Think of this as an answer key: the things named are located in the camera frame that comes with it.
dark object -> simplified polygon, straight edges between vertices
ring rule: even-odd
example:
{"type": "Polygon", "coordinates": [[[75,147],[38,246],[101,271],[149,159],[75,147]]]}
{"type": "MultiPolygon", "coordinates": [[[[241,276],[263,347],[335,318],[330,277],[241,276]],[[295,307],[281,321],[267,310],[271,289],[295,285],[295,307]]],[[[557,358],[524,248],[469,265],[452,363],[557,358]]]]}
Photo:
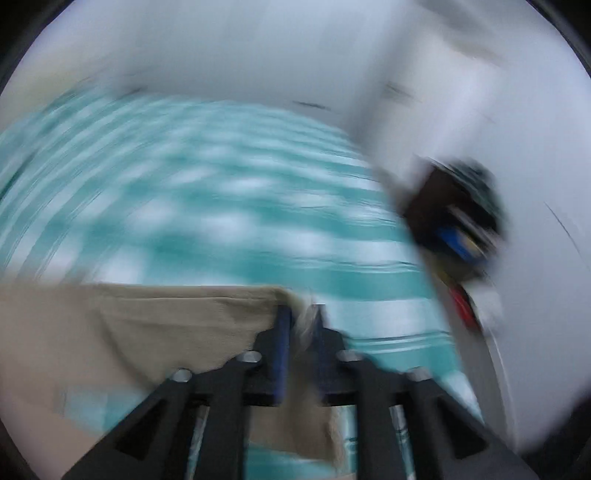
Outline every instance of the dark object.
{"type": "MultiPolygon", "coordinates": [[[[279,307],[274,328],[257,335],[253,351],[214,371],[177,372],[82,457],[64,480],[183,479],[193,412],[200,404],[210,408],[194,479],[241,479],[245,407],[277,403],[286,370],[275,366],[286,358],[289,323],[291,311],[279,307]]],[[[537,478],[424,373],[384,371],[361,353],[346,350],[341,334],[323,326],[321,309],[311,348],[317,354],[316,380],[326,404],[357,407],[360,480],[406,478],[390,414],[397,404],[407,418],[417,480],[537,478]]]]}
{"type": "Polygon", "coordinates": [[[542,480],[589,480],[591,397],[581,401],[566,422],[523,459],[542,480]]]}
{"type": "Polygon", "coordinates": [[[462,162],[457,168],[434,165],[403,213],[414,240],[432,247],[438,230],[457,225],[451,207],[460,209],[480,227],[500,233],[499,208],[488,181],[488,172],[462,162]],[[468,178],[466,172],[474,175],[468,178]]]}

beige cloth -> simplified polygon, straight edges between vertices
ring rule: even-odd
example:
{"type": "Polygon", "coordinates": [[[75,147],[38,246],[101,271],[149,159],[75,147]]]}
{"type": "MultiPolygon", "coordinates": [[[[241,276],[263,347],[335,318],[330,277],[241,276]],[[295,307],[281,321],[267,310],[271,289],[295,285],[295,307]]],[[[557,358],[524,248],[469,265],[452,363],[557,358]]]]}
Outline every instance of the beige cloth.
{"type": "MultiPolygon", "coordinates": [[[[55,408],[69,386],[151,387],[172,370],[217,368],[269,328],[278,303],[305,330],[305,304],[279,287],[0,286],[0,388],[55,408]]],[[[253,409],[251,441],[339,463],[336,413],[323,407],[293,337],[280,407],[253,409]]]]}

striped fabric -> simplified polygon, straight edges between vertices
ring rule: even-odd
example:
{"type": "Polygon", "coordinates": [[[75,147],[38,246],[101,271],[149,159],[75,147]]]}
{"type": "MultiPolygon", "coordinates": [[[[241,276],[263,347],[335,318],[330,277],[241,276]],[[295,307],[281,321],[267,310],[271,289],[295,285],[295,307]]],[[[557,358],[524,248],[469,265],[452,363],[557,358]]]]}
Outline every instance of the striped fabric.
{"type": "MultiPolygon", "coordinates": [[[[4,276],[312,292],[353,347],[427,367],[477,409],[407,229],[342,131],[257,105],[78,90],[0,135],[0,159],[4,276]]],[[[248,462],[250,478],[334,475],[259,449],[248,462]]]]}

